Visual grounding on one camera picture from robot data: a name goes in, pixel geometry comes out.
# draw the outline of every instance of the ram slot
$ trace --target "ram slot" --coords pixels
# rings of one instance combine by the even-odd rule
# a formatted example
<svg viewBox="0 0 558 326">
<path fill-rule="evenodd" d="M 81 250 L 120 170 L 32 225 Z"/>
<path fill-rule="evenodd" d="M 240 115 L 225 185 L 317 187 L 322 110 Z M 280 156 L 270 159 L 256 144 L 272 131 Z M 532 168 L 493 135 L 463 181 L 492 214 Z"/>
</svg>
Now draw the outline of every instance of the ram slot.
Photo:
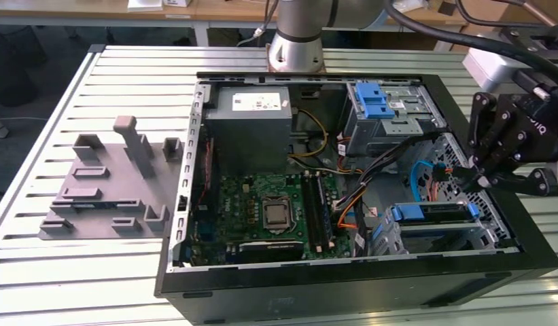
<svg viewBox="0 0 558 326">
<path fill-rule="evenodd" d="M 316 253 L 328 248 L 329 238 L 324 229 L 320 179 L 314 175 L 301 177 L 301 195 L 304 205 L 304 220 L 306 221 L 308 245 Z"/>
<path fill-rule="evenodd" d="M 324 236 L 326 237 L 326 246 L 328 248 L 332 248 L 335 245 L 330 242 L 332 240 L 332 230 L 330 230 L 330 210 L 329 205 L 326 204 L 326 194 L 324 193 L 324 187 L 322 187 L 322 180 L 320 175 L 316 177 L 316 187 L 318 189 L 318 197 L 321 199 L 321 219 L 322 219 L 322 231 Z"/>
</svg>

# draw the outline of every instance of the motherboard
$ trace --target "motherboard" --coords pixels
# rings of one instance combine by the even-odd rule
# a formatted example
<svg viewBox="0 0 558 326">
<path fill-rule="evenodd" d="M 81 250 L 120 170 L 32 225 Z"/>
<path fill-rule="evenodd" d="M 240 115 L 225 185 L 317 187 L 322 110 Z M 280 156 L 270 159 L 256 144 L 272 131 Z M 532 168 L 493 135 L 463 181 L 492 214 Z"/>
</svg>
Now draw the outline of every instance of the motherboard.
<svg viewBox="0 0 558 326">
<path fill-rule="evenodd" d="M 326 173 L 221 177 L 217 214 L 196 223 L 193 262 L 225 265 L 349 257 L 348 235 L 330 228 L 336 198 L 335 177 Z"/>
</svg>

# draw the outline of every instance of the slotted aluminum surface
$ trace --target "slotted aluminum surface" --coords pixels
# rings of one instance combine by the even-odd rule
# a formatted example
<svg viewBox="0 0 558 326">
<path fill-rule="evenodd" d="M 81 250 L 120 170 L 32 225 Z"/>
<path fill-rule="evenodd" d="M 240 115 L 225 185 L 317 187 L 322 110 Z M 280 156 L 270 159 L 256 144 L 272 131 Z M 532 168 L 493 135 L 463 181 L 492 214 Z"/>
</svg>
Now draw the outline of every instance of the slotted aluminum surface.
<svg viewBox="0 0 558 326">
<path fill-rule="evenodd" d="M 477 91 L 460 54 L 326 50 L 326 70 L 441 77 L 463 112 Z M 197 71 L 264 71 L 264 52 L 233 48 L 106 47 L 86 54 L 0 205 L 0 325 L 189 325 L 153 298 L 160 239 L 36 238 L 80 132 L 121 142 L 116 115 L 134 115 L 149 141 L 184 139 Z M 558 252 L 558 197 L 523 197 Z M 261 325 L 558 325 L 558 271 L 513 283 L 460 307 L 293 319 Z"/>
</svg>

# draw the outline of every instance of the blue cable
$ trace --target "blue cable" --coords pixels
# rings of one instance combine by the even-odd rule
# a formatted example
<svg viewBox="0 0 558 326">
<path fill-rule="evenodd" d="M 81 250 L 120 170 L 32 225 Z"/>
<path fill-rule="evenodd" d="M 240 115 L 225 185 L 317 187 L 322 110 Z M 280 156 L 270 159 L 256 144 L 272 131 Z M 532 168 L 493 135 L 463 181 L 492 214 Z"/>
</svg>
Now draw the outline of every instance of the blue cable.
<svg viewBox="0 0 558 326">
<path fill-rule="evenodd" d="M 416 161 L 412 167 L 412 171 L 409 173 L 409 187 L 412 189 L 413 200 L 416 202 L 421 201 L 420 193 L 417 191 L 417 166 L 424 165 L 428 168 L 433 168 L 433 164 L 427 161 Z"/>
</svg>

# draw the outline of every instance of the desk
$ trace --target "desk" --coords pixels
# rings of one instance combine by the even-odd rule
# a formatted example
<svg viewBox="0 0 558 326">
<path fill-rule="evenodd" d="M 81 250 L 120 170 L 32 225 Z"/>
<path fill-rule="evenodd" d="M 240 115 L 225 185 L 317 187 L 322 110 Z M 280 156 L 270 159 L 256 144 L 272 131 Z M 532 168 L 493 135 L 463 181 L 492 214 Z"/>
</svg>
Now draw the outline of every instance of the desk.
<svg viewBox="0 0 558 326">
<path fill-rule="evenodd" d="M 325 50 L 330 73 L 439 75 L 464 113 L 477 91 L 461 54 Z M 122 142 L 117 115 L 149 141 L 185 138 L 197 71 L 264 71 L 264 50 L 109 46 L 86 54 L 0 204 L 0 326 L 189 326 L 153 297 L 161 239 L 42 241 L 36 234 L 69 171 L 77 135 Z M 521 197 L 558 252 L 558 197 Z M 463 306 L 273 321 L 264 325 L 558 325 L 558 270 Z"/>
<path fill-rule="evenodd" d="M 58 26 L 190 27 L 198 46 L 208 46 L 209 28 L 254 29 L 262 19 L 260 0 L 193 0 L 188 7 L 164 6 L 158 12 L 126 12 L 126 0 L 0 0 L 0 24 Z M 443 30 L 459 32 L 457 13 L 444 16 L 424 9 L 408 16 Z M 365 31 L 397 31 L 391 19 Z M 436 50 L 448 50 L 439 42 Z"/>
</svg>

